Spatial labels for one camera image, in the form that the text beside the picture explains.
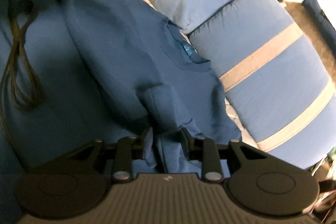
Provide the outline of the dark blue sweatshirt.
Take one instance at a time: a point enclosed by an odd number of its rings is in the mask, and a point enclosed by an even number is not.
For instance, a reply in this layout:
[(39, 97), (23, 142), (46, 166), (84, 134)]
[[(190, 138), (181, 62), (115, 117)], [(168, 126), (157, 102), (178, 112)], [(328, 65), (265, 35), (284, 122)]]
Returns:
[(167, 17), (141, 0), (1, 0), (1, 223), (22, 212), (23, 173), (94, 139), (148, 133), (155, 173), (199, 173), (178, 131), (241, 139), (224, 89)]

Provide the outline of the right blue striped pillow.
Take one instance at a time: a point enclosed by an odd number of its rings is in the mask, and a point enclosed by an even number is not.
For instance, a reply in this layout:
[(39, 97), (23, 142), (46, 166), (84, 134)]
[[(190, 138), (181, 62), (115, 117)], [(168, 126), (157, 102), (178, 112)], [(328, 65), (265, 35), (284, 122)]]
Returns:
[(335, 86), (278, 0), (234, 0), (190, 41), (260, 150), (306, 169), (335, 146)]

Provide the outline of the floral headboard cover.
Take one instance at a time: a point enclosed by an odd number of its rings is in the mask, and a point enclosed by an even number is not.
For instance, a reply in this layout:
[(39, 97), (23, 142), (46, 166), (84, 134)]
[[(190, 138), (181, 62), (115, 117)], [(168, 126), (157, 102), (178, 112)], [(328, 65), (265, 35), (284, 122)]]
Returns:
[(304, 34), (310, 39), (313, 47), (321, 58), (323, 65), (335, 83), (335, 57), (322, 37), (322, 34), (319, 32), (317, 25), (313, 22), (313, 19), (302, 4), (285, 2), (284, 6), (286, 11), (289, 12), (294, 21), (303, 30)]

